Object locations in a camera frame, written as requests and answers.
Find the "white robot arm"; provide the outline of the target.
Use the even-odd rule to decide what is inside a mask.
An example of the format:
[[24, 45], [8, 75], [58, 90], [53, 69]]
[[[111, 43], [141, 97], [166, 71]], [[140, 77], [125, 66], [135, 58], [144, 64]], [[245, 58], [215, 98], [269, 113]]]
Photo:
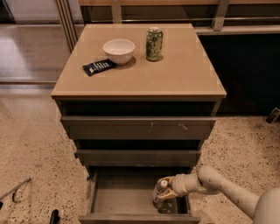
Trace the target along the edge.
[[165, 200], [183, 197], [189, 193], [222, 193], [243, 211], [253, 224], [280, 224], [279, 187], [269, 189], [258, 196], [224, 178], [217, 170], [207, 165], [201, 166], [196, 173], [161, 178], [153, 190], [152, 201], [155, 207], [160, 207]]

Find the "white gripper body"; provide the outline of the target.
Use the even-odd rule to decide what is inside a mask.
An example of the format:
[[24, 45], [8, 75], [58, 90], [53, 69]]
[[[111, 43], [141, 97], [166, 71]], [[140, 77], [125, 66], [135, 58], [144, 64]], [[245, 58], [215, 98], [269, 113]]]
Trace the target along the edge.
[[190, 192], [187, 185], [188, 179], [189, 176], [186, 174], [177, 174], [173, 177], [171, 188], [177, 197], [182, 197]]

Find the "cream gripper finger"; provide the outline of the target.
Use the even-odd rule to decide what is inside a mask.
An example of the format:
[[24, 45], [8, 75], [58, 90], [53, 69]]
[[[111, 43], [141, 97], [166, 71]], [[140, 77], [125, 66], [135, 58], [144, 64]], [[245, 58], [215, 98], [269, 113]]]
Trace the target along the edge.
[[172, 182], [173, 176], [167, 176], [167, 177], [163, 177], [159, 180], [159, 182], [162, 181], [167, 181], [167, 182]]
[[155, 190], [152, 194], [152, 201], [154, 203], [163, 203], [165, 200], [173, 199], [177, 194], [172, 190], [166, 190], [165, 192], [159, 192]]

